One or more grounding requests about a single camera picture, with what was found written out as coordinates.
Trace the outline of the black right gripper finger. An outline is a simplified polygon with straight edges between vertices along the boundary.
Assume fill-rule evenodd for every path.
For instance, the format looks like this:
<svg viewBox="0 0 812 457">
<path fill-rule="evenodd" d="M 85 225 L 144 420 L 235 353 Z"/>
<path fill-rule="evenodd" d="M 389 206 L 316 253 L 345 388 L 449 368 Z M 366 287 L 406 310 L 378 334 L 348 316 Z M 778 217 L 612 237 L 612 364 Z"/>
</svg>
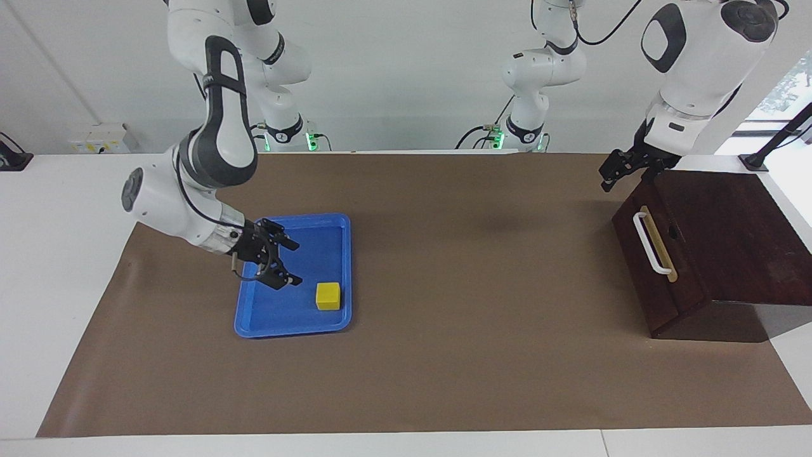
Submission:
<svg viewBox="0 0 812 457">
<path fill-rule="evenodd" d="M 280 248 L 297 251 L 301 246 L 290 238 L 284 226 L 266 218 L 253 223 L 253 237 L 256 240 L 256 249 L 262 251 L 278 251 Z"/>
<path fill-rule="evenodd" d="M 278 256 L 264 256 L 258 258 L 258 272 L 256 280 L 274 290 L 285 286 L 299 286 L 303 282 L 301 277 L 288 272 L 286 266 Z"/>
</svg>

